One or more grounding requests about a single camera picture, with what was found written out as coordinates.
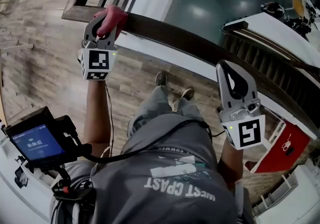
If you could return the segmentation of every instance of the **wire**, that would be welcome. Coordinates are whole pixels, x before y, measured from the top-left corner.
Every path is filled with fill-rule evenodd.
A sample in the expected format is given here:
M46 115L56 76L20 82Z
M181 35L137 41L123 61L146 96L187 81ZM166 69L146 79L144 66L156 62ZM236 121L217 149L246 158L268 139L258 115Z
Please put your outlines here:
M59 201L59 202L56 204L56 206L55 206L55 208L53 209L53 211L52 211L52 216L51 216L51 221L50 221L51 224L54 223L55 213L56 213L56 211L58 210L58 207L59 207L59 205L60 205L61 203L62 203L62 202Z
M110 105L110 119L111 119L111 126L112 126L112 141L111 141L111 148L110 148L110 157L112 156L112 150L114 148L114 141L115 141L115 129L114 129L114 120L112 118L112 103L111 103L111 98L110 98L110 94L109 94L109 91L108 91L108 87L107 85L105 85L105 90L106 90L106 93L108 95L108 98L109 98L109 105Z
M71 223L74 223L74 217L72 216L72 214L68 211L67 206L63 207L63 204L61 204L61 209L63 211L63 218L65 219L66 216L67 218L71 221Z
M172 135L175 131L177 131L181 127L183 127L185 125L188 125L188 124L191 124L191 123L199 124L202 128L208 129L209 138L211 139L211 135L210 135L211 131L210 131L209 125L206 122L199 121L199 120L194 120L194 119L188 119L188 120L185 120L185 121L182 121L182 122L178 123L171 130L169 130L166 134L164 134L164 135L160 136L159 138L155 139L154 141L152 141L148 145L146 145L146 146L144 146L144 147L142 147L140 149L131 151L129 153L120 154L120 155L112 156L112 157L109 157L109 158L101 158L101 157L96 157L96 156L93 156L93 155L84 155L83 157L88 159L88 160L90 160L90 161L92 161L92 162L100 163L100 164L106 164L106 163L112 163L112 162L124 160L124 159L130 158L130 157L132 157L132 156L134 156L134 155L136 155L136 154L138 154L138 153L140 153L140 152L152 147L154 144L158 143L159 141L168 138L170 135Z
M223 133L225 133L226 131L225 130L223 130L222 132L220 132L220 133L218 133L218 134L216 134L216 135L212 135L211 137L212 138L214 138L214 137L218 137L219 135L221 135L221 134L223 134Z

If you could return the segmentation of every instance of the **hardwood floor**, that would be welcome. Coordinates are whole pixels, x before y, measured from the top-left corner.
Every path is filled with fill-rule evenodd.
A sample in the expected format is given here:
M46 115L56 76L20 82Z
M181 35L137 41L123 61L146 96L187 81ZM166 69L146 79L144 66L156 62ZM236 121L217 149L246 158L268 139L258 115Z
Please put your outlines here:
M3 105L10 124L18 118L48 106L55 117L69 115L80 137L83 133L88 82L83 81L76 52L81 47L86 24L62 20L67 0L14 0L10 14L0 16L0 43L19 40L34 44L34 49L19 50L1 56L3 73ZM216 115L220 105L217 83L165 61L120 48L116 63L107 79L112 101L114 122L114 154L119 154L127 141L127 124L140 103L154 88L159 70L169 72L168 87L172 103L183 90L192 85L194 99L212 134L221 132ZM267 122L268 133L274 122ZM213 140L220 157L225 135ZM303 162L310 149L298 160ZM258 160L262 147L245 151L245 160ZM282 172L250 174L244 171L243 183L249 189L251 201L267 193L279 180Z

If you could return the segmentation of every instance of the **sneaker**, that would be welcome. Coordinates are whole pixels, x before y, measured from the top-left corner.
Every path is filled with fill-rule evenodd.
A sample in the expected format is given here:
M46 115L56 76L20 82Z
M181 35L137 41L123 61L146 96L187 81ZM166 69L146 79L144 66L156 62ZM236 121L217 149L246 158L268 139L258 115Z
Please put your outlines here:
M190 101L195 95L195 88L192 86L188 87L183 93L181 98L185 98L186 100Z
M155 77L155 85L156 86L166 86L167 83L167 72L164 70L159 71L158 74L156 74Z

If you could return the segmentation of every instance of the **red panel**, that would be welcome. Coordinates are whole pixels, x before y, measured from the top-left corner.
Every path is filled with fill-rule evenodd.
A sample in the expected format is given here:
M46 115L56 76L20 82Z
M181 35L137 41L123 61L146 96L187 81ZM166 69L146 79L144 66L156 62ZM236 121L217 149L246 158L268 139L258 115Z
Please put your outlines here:
M309 137L297 126L285 121L285 128L268 154L261 161L255 173L271 173L285 171L292 167L309 143ZM290 142L284 151L284 144Z

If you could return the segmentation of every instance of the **pink glove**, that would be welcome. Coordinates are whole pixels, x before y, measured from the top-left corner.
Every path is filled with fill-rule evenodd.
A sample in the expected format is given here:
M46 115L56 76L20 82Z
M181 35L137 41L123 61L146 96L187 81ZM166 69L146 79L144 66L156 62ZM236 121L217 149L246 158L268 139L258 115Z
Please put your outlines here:
M106 17L96 33L99 37L103 37L107 33L111 32L115 28L115 26L117 26L115 33L115 39L117 39L126 24L128 14L125 11L121 10L119 7L108 4L105 10L99 11L94 15L94 17L96 18L97 16L105 14Z

